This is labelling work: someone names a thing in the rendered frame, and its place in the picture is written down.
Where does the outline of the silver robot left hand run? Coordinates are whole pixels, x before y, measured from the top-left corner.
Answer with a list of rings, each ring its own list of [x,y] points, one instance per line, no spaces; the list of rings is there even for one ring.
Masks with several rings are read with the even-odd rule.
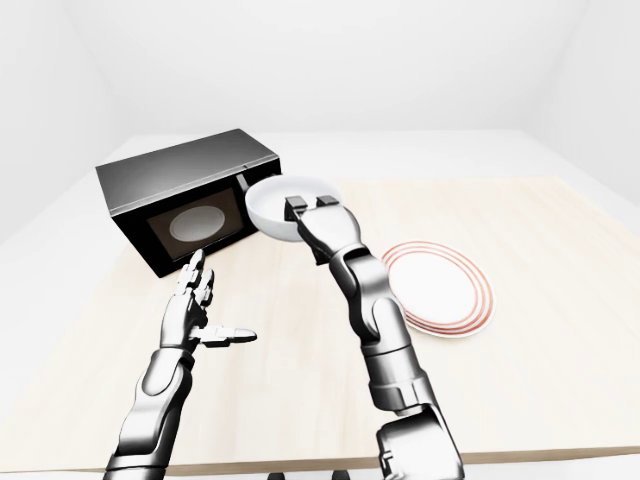
[[[207,348],[228,347],[257,339],[249,329],[209,325],[207,308],[213,295],[214,272],[204,267],[205,255],[198,249],[182,267],[177,287],[164,312],[160,346],[182,348],[193,353],[199,344]]]

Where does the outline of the white plate with red rings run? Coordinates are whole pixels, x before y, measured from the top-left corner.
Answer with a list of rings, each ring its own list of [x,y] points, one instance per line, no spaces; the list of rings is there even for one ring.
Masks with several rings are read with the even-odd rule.
[[[493,320],[497,299],[491,282],[462,252],[441,243],[407,241],[387,250],[382,261],[410,327],[463,338]]]

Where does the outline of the silver robot right hand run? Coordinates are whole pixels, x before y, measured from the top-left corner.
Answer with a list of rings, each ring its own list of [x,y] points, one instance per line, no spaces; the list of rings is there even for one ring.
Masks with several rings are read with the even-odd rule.
[[[314,208],[301,196],[286,197],[284,220],[296,223],[297,232],[310,247],[317,265],[329,263],[344,249],[363,246],[355,216],[331,195],[317,196]]]

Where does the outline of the white microwave turntable plate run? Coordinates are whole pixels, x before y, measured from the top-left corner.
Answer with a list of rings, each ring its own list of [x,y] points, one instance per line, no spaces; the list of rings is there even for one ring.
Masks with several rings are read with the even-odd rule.
[[[210,205],[196,206],[178,214],[170,223],[169,232],[181,242],[197,242],[216,234],[225,223],[222,210]]]

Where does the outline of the black microwave oven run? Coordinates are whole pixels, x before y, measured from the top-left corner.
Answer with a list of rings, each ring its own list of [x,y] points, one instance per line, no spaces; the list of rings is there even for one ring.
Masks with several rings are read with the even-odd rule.
[[[280,172],[279,156],[241,129],[96,169],[111,219],[158,277],[180,269],[198,249],[210,254],[256,232],[246,209],[246,192]],[[202,241],[173,238],[171,221],[202,205],[222,210],[224,226]]]

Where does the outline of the white bowl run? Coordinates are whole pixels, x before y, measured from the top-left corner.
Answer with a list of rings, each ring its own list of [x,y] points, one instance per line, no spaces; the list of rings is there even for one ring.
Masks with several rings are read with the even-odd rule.
[[[252,223],[265,235],[287,242],[301,242],[295,222],[284,218],[285,200],[301,196],[309,207],[316,205],[316,198],[330,195],[343,202],[342,192],[333,184],[316,178],[295,175],[274,175],[251,186],[245,203]]]

